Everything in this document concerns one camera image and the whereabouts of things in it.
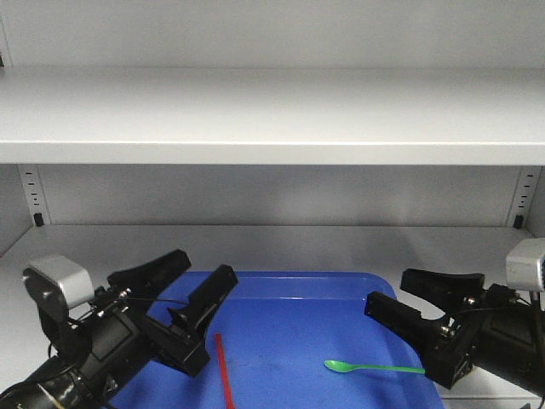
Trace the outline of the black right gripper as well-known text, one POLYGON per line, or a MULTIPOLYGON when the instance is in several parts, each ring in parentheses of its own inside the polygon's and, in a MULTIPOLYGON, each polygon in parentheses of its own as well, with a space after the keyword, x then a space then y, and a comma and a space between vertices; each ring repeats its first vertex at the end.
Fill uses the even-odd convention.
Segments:
POLYGON ((414 268, 402 273, 402 291, 451 314, 453 323, 445 336, 440 334, 443 319, 424 319, 419 310, 378 291, 367 296, 364 314, 423 354, 425 376, 447 389, 477 366, 522 389, 543 390, 541 294, 532 291, 526 301, 504 285, 485 291, 484 284, 483 274, 414 268))

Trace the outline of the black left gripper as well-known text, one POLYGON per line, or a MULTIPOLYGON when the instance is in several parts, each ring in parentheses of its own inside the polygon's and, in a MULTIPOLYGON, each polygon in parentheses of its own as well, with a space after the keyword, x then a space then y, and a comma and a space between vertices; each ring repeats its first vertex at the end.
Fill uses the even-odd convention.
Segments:
POLYGON ((125 298, 107 291, 109 303, 80 324, 85 350, 72 369, 84 396, 114 396, 150 361, 196 377, 208 364, 206 333, 219 308, 238 285, 233 268, 221 264, 189 296, 183 308, 170 308, 165 325, 147 314, 156 301, 135 294, 160 294, 192 266, 185 251, 174 250, 146 264, 107 277, 111 288, 129 290, 125 298))

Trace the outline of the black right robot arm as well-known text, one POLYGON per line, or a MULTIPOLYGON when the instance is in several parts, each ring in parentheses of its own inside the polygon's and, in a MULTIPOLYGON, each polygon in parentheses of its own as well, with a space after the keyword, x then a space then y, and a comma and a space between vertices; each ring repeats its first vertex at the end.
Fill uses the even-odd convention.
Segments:
POLYGON ((505 285, 486 287, 483 274, 408 268, 400 287, 443 315, 424 319, 419 310, 378 291, 367 296, 364 313, 415 350, 429 379, 451 389, 478 366, 544 394, 544 313, 536 301, 522 302, 505 285))

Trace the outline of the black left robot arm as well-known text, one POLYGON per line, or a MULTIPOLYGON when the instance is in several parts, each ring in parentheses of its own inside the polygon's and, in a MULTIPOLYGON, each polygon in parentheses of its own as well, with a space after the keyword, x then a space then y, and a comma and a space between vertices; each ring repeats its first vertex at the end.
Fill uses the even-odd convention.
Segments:
POLYGON ((206 335, 238 283, 219 266, 187 298, 171 301, 165 325, 148 311, 191 266, 174 250, 117 271, 94 288, 88 271, 61 255, 28 263, 22 280, 56 351, 27 379, 5 389, 3 408, 108 408, 150 361, 196 377, 208 364, 206 335))

